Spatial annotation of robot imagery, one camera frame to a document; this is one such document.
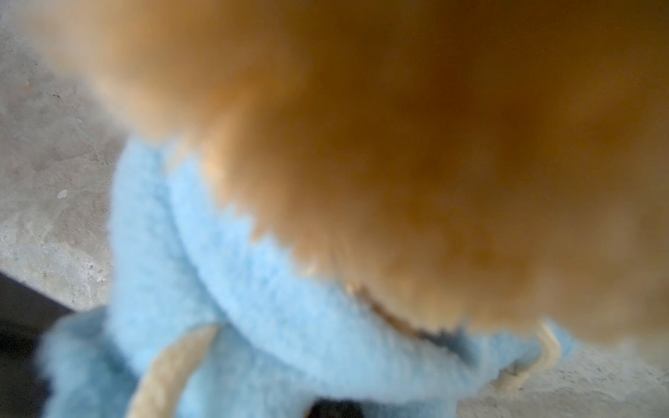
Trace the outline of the light blue bear hoodie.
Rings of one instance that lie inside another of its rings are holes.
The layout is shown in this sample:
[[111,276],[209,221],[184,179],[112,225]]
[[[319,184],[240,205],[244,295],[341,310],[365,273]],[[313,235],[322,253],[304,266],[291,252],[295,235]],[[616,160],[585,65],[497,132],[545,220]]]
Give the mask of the light blue bear hoodie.
[[60,320],[41,347],[47,417],[303,417],[321,401],[367,417],[452,417],[574,348],[463,329],[409,337],[331,281],[299,275],[252,223],[214,208],[190,158],[131,139],[117,165],[109,303]]

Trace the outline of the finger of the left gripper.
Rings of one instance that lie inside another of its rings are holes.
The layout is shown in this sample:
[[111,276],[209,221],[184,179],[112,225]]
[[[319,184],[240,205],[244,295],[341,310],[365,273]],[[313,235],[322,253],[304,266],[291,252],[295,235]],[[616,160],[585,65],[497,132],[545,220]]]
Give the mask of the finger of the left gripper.
[[1,416],[40,416],[49,386],[38,372],[38,347],[42,334],[71,312],[1,274]]

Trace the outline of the brown teddy bear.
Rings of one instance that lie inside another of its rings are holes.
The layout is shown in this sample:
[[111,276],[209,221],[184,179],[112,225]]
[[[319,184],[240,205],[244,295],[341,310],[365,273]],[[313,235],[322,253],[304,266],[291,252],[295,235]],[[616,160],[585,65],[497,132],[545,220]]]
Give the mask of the brown teddy bear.
[[33,1],[123,124],[434,331],[668,349],[665,1]]

